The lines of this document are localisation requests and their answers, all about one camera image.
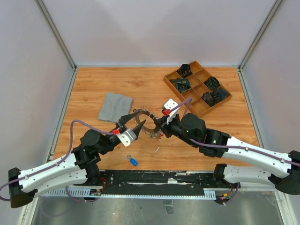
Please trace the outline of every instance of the gray cloth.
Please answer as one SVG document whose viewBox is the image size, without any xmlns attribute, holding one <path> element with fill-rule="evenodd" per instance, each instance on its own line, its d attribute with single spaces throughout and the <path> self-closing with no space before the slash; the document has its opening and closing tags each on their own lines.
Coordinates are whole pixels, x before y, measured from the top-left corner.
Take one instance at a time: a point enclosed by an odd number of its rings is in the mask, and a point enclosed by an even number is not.
<svg viewBox="0 0 300 225">
<path fill-rule="evenodd" d="M 121 116 L 130 112 L 133 98 L 121 94 L 106 93 L 98 120 L 118 122 Z"/>
</svg>

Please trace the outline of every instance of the white wall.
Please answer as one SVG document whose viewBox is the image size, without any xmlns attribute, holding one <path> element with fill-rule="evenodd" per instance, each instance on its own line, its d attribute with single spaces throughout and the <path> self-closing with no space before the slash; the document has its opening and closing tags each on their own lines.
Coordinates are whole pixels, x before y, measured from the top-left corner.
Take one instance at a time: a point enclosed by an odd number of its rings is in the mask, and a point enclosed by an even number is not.
<svg viewBox="0 0 300 225">
<path fill-rule="evenodd" d="M 300 151 L 300 1 L 286 0 L 244 69 L 268 149 Z M 300 196 L 290 196 L 300 224 Z"/>
<path fill-rule="evenodd" d="M 44 0 L 78 65 L 239 65 L 274 0 Z"/>
<path fill-rule="evenodd" d="M 71 68 L 33 0 L 1 1 L 0 31 L 2 185 L 9 169 L 44 162 Z M 0 201 L 1 224 L 16 224 L 20 212 Z"/>
</svg>

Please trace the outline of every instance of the wooden floor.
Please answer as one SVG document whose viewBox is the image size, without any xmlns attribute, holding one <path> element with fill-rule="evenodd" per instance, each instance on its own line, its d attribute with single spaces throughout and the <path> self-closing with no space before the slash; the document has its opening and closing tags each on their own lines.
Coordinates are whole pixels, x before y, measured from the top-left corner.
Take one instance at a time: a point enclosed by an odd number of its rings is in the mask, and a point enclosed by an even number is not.
<svg viewBox="0 0 300 225">
<path fill-rule="evenodd" d="M 169 98 L 180 102 L 163 81 L 163 76 L 172 72 L 173 67 L 113 67 L 79 68 L 66 115 L 55 150 L 55 158 L 64 155 L 70 141 L 70 123 L 74 119 L 83 120 L 101 130 L 110 131 L 113 123 L 97 120 L 106 92 L 120 93 L 133 97 L 131 112 L 136 108 L 147 108 L 158 117 L 162 116 L 161 106 Z M 232 99 L 202 119 L 208 128 L 217 129 L 235 136 L 244 142 L 258 145 L 253 124 L 236 68 L 213 68 L 207 70 L 215 76 L 233 95 Z M 80 143 L 80 137 L 88 130 L 75 124 L 73 148 Z M 129 160 L 122 159 L 130 154 L 137 162 L 134 167 Z M 178 138 L 163 137 L 159 141 L 141 133 L 139 139 L 125 148 L 119 144 L 113 152 L 101 156 L 100 169 L 133 170 L 214 170 L 217 163 L 246 165 L 229 159 L 205 157 Z"/>
</svg>

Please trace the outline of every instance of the wooden tray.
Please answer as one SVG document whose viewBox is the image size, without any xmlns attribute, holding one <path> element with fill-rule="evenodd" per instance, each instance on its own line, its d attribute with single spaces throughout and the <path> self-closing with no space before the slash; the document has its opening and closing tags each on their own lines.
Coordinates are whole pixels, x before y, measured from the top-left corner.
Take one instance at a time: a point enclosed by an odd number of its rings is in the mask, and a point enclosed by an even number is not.
<svg viewBox="0 0 300 225">
<path fill-rule="evenodd" d="M 187 77 L 187 79 L 191 83 L 190 90 L 180 93 L 176 89 L 175 84 L 172 84 L 169 81 L 170 79 L 176 79 L 181 77 L 176 72 L 177 70 L 164 76 L 164 82 L 169 86 L 169 88 L 181 101 L 184 101 L 186 98 L 189 97 L 193 99 L 191 106 L 189 107 L 189 110 L 193 114 L 197 115 L 198 117 L 202 117 L 231 99 L 231 93 L 222 84 L 220 84 L 220 87 L 227 91 L 227 97 L 223 101 L 213 105 L 212 107 L 206 104 L 206 102 L 201 98 L 201 96 L 207 91 L 211 92 L 211 90 L 203 82 L 205 82 L 211 76 L 211 74 L 207 72 L 207 70 L 204 69 L 197 61 L 191 62 L 189 65 L 191 66 L 191 71 L 193 73 L 192 75 Z"/>
</svg>

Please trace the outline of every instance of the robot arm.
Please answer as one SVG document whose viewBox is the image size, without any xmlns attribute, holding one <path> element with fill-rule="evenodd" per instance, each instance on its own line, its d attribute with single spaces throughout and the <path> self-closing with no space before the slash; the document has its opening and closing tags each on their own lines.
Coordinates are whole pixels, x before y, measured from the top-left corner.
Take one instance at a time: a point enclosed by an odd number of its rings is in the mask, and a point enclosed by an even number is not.
<svg viewBox="0 0 300 225">
<path fill-rule="evenodd" d="M 231 158 L 256 167 L 237 167 L 218 164 L 214 179 L 234 184 L 252 182 L 273 185 L 291 195 L 300 194 L 300 153 L 289 154 L 265 150 L 242 142 L 229 134 L 206 128 L 204 120 L 189 113 L 180 120 L 178 104 L 169 99 L 163 106 L 165 114 L 154 119 L 167 138 L 172 135 L 183 140 L 209 157 Z"/>
<path fill-rule="evenodd" d="M 137 113 L 122 116 L 109 135 L 93 129 L 88 130 L 80 139 L 81 144 L 70 154 L 32 169 L 9 170 L 9 181 L 18 180 L 9 185 L 11 207 L 24 206 L 34 197 L 68 185 L 95 185 L 100 177 L 97 166 L 97 162 L 101 160 L 99 153 L 104 155 L 113 151 L 120 143 L 127 147 L 138 139 L 146 120 L 134 129 L 125 126 Z"/>
</svg>

